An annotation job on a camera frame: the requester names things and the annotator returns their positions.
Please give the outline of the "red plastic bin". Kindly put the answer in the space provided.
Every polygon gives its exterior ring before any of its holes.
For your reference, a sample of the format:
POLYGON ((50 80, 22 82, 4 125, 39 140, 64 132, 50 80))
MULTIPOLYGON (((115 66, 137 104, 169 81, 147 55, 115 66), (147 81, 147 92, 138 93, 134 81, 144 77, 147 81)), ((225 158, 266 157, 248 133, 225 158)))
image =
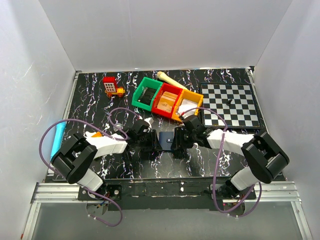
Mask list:
POLYGON ((151 112, 171 119, 182 90, 182 88, 163 83, 153 101, 151 112))

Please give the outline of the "green plastic bin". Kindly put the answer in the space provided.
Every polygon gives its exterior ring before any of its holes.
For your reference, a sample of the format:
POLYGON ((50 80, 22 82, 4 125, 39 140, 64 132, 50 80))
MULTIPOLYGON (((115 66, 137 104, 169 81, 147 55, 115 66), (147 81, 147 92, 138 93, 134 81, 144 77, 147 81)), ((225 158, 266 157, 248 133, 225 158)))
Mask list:
POLYGON ((147 110, 149 112, 152 111, 153 102, 161 89, 163 83, 151 79, 149 77, 144 77, 133 93, 131 104, 134 107, 141 108, 147 110))

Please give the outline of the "orange plastic bin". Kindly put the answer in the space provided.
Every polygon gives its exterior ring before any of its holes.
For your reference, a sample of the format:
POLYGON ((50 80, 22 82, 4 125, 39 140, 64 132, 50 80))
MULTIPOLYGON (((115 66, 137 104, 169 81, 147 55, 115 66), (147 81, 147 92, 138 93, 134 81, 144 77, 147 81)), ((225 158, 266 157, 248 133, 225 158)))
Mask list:
POLYGON ((203 99, 204 99, 204 96, 202 94, 183 89, 173 108, 171 119, 181 122, 181 119, 179 118, 179 116, 190 109, 192 110, 185 113, 183 117, 186 118, 190 115, 197 116, 199 113, 199 110, 195 108, 201 107, 203 103, 203 99))

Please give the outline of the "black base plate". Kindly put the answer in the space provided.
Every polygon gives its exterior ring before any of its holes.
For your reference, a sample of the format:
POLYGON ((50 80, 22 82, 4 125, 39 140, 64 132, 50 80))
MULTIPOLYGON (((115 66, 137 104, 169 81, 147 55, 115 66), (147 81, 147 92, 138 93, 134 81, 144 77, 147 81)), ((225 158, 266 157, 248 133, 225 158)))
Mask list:
POLYGON ((208 209, 216 211, 211 177, 107 179, 97 193, 122 210, 208 209))

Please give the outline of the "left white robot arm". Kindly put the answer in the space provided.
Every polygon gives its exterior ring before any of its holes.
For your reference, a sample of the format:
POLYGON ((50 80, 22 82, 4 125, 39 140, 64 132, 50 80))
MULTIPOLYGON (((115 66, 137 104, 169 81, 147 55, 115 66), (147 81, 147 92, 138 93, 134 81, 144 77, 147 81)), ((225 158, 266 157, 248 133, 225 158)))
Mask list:
POLYGON ((138 119, 131 128, 122 134, 110 136, 88 136, 75 133, 55 153, 52 165, 69 184, 79 184, 89 189, 95 200, 106 196, 103 179, 90 169, 94 159, 114 154, 123 154, 132 148, 145 152, 161 152, 163 149, 157 132, 151 129, 151 119, 138 119))

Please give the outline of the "green yellow toy block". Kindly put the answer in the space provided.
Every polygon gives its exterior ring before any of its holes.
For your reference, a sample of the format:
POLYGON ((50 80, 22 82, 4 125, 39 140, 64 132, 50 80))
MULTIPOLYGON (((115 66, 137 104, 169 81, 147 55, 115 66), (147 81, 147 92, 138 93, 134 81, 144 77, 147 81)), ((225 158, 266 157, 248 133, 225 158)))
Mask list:
POLYGON ((99 137, 102 137, 103 135, 100 133, 100 132, 96 132, 94 133, 91 137, 92 138, 99 138, 99 137))

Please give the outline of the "cream wooden pestle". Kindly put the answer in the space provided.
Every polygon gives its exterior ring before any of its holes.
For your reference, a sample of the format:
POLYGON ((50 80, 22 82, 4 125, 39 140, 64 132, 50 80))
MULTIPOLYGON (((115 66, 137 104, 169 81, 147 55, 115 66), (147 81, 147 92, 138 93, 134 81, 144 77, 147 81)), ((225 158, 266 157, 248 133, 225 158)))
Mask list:
POLYGON ((178 83, 177 81, 175 81, 173 78, 169 77, 168 75, 166 75, 164 72, 162 71, 158 71, 156 74, 157 78, 163 82, 166 82, 172 86, 175 86, 177 88, 183 89, 183 90, 187 90, 187 88, 185 86, 183 86, 182 84, 178 83))

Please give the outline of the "red toy block truck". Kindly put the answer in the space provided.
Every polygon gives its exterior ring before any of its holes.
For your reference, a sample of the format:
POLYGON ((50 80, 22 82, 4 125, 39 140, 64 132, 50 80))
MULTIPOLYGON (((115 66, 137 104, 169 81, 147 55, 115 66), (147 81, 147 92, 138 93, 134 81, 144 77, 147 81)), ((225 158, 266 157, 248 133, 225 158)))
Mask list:
POLYGON ((122 98, 125 94, 125 89, 117 85, 116 78, 114 76, 105 76, 102 79, 103 86, 105 88, 105 93, 108 98, 112 96, 118 96, 122 98))

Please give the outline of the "black white chessboard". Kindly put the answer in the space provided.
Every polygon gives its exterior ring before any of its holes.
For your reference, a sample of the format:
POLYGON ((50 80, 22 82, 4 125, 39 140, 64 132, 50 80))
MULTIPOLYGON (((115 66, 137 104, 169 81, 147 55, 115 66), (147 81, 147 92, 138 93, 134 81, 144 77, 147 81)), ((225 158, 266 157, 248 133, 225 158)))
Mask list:
POLYGON ((250 84, 208 83, 199 85, 203 95, 202 123, 206 127, 261 129, 257 101, 250 84))

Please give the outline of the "navy blue card holder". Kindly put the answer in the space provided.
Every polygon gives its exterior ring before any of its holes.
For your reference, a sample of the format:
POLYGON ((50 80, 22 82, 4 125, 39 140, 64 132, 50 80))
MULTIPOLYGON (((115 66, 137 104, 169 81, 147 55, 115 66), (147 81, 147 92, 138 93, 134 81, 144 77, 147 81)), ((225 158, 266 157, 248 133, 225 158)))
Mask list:
POLYGON ((173 131, 160 131, 159 132, 159 143, 164 152, 171 152, 171 146, 174 140, 173 131))

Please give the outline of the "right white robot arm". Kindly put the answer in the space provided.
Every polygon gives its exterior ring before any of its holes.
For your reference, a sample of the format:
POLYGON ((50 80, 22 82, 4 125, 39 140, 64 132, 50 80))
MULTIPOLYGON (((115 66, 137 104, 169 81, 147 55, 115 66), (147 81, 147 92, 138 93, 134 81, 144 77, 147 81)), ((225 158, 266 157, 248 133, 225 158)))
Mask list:
POLYGON ((248 166, 233 174, 215 189, 216 197, 237 199, 248 187, 262 182, 271 183, 289 164, 290 159, 266 130, 257 134, 239 134, 205 127, 199 118, 190 115, 182 127, 174 129, 171 150, 181 156, 194 144, 207 149, 223 148, 244 156, 248 166))

